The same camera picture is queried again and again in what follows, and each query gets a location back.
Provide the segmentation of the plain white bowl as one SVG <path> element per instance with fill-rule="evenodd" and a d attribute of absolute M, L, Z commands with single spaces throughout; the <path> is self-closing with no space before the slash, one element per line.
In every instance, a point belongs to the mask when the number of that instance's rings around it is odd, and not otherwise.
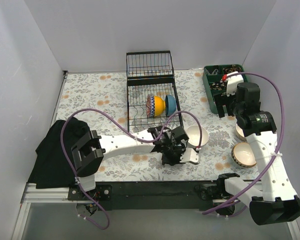
<path fill-rule="evenodd" d="M 185 133 L 188 136 L 187 147 L 188 148 L 201 148 L 207 144 L 209 140 L 209 134 L 203 127 L 199 128 L 198 125 L 191 125 Z"/>

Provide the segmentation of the blue ceramic bowl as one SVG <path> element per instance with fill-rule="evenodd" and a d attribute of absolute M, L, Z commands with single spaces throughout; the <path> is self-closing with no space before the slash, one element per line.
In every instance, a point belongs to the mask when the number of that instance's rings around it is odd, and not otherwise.
<path fill-rule="evenodd" d="M 176 99 L 168 94 L 165 96 L 165 115 L 167 117 L 171 116 L 177 109 Z"/>

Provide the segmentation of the yellow bowl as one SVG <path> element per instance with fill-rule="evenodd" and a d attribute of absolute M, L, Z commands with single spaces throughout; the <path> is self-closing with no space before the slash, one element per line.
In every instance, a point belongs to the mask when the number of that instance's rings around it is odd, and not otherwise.
<path fill-rule="evenodd" d="M 166 109 L 166 103 L 165 101 L 159 97 L 159 96 L 154 96 L 154 117 L 160 116 Z"/>

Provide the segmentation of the red patterned bowl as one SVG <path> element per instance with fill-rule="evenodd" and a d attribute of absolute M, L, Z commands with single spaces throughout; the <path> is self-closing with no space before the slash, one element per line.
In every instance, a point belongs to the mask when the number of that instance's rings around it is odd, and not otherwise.
<path fill-rule="evenodd" d="M 146 99 L 146 115 L 148 118 L 155 116 L 155 98 L 154 96 L 148 95 Z"/>

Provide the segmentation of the black wire dish rack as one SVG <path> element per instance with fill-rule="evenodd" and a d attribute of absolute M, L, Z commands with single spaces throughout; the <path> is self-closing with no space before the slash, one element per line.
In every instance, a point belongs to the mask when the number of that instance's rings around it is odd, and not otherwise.
<path fill-rule="evenodd" d="M 169 50 L 126 54 L 127 129 L 137 133 L 166 124 L 183 126 L 172 55 Z"/>

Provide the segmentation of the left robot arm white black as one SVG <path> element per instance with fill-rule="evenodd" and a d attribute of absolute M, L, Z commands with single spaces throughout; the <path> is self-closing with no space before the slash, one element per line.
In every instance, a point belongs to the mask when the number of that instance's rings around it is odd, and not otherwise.
<path fill-rule="evenodd" d="M 76 172 L 76 182 L 81 186 L 79 194 L 85 200 L 96 196 L 95 173 L 103 160 L 134 153 L 161 153 L 162 163 L 174 166 L 191 161 L 187 148 L 188 136 L 179 126 L 175 129 L 152 127 L 128 135 L 98 135 L 95 130 L 87 132 L 71 148 Z"/>

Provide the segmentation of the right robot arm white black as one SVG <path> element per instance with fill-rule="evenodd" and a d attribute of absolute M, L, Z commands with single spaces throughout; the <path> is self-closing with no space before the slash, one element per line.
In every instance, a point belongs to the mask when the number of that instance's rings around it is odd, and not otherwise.
<path fill-rule="evenodd" d="M 242 82 L 234 93 L 214 96 L 220 118 L 234 116 L 252 149 L 262 191 L 244 182 L 236 173 L 225 173 L 217 179 L 216 192 L 222 199 L 231 195 L 248 208 L 253 221 L 261 225 L 292 222 L 300 216 L 300 198 L 287 175 L 279 148 L 282 138 L 268 111 L 261 111 L 260 88 L 256 83 Z"/>

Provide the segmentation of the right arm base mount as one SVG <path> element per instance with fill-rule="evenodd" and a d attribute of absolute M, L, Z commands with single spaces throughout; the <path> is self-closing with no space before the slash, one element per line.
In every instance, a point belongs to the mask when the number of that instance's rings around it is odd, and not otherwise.
<path fill-rule="evenodd" d="M 223 199 L 227 201 L 228 199 L 233 197 L 233 195 L 226 192 L 225 180 L 229 178 L 239 178 L 239 177 L 240 176 L 237 173 L 220 174 L 213 185 L 206 186 L 204 184 L 201 184 L 199 186 L 196 186 L 197 188 L 196 192 L 198 193 L 198 195 L 202 200 Z M 217 213 L 218 216 L 224 218 L 238 216 L 247 209 L 247 206 L 244 206 L 241 210 L 235 212 L 236 204 L 238 203 L 240 203 L 239 200 L 233 200 L 231 203 L 228 203 L 227 206 L 224 206 L 223 208 L 219 208 L 215 212 Z"/>

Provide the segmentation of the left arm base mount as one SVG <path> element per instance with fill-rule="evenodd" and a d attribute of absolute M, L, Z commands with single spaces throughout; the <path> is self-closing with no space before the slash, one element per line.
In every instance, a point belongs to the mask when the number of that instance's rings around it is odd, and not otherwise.
<path fill-rule="evenodd" d="M 94 199 L 96 202 L 99 201 L 110 201 L 112 197 L 112 186 L 109 184 L 105 185 L 96 185 L 95 189 L 92 189 L 87 192 L 87 194 Z M 74 185 L 69 188 L 68 201 L 88 201 L 87 196 L 81 191 L 78 185 Z M 92 216 L 96 211 L 99 210 L 99 207 L 91 202 L 84 205 L 85 211 L 84 213 L 89 213 Z"/>

